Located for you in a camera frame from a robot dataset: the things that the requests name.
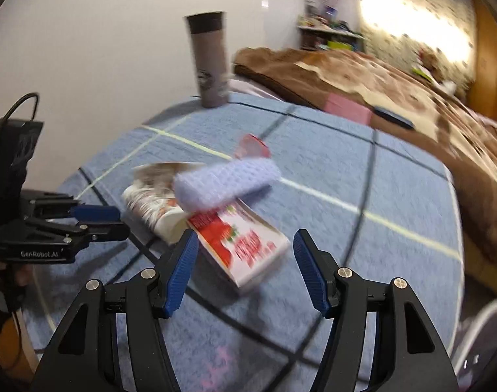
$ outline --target brown tumbler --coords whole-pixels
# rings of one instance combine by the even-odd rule
[[[196,62],[201,105],[218,107],[229,101],[227,58],[223,43],[223,12],[187,16]]]

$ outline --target wooden cabinet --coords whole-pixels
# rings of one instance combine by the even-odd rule
[[[477,16],[477,67],[468,104],[475,112],[497,121],[497,23],[481,0],[474,0]]]

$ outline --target blue gripper pad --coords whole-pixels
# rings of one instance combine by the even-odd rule
[[[280,177],[271,159],[240,159],[178,174],[173,182],[174,195],[185,212],[200,212],[222,207]]]
[[[187,239],[185,247],[181,251],[181,255],[176,262],[174,270],[168,279],[167,298],[163,307],[166,318],[170,318],[172,313],[174,313],[182,303],[187,283],[192,274],[194,264],[196,263],[198,243],[198,235],[192,231],[192,234]]]
[[[119,221],[121,214],[116,206],[78,205],[71,208],[71,215],[83,222]]]
[[[312,305],[325,316],[330,309],[326,292],[326,283],[308,246],[305,244],[299,232],[294,235],[294,256],[296,257],[299,270],[301,271],[301,275],[303,276],[303,280],[309,291]]]

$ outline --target logo on tumbler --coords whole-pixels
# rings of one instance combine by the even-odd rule
[[[204,69],[198,70],[198,84],[202,90],[208,90],[213,86],[213,76]]]

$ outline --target blue tablecloth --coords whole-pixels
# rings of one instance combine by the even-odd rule
[[[268,134],[265,142],[283,177],[245,202],[290,240],[307,228],[320,249],[365,279],[405,278],[450,349],[462,301],[463,248],[446,167],[404,141],[340,117],[243,94],[230,101],[203,109],[192,98],[165,109],[98,153],[59,190],[124,209],[121,193],[132,183],[133,167],[222,162],[244,134]],[[24,316],[38,354],[87,280],[130,279],[167,250],[144,226],[129,222],[136,244],[94,243],[74,264],[35,267]],[[189,286],[194,292],[173,318],[161,321],[183,392],[309,390],[331,321],[320,320],[312,307],[291,251],[245,296],[225,288],[202,258]],[[367,323],[362,381],[370,372],[374,320]],[[124,386],[134,390],[124,315],[119,332]]]

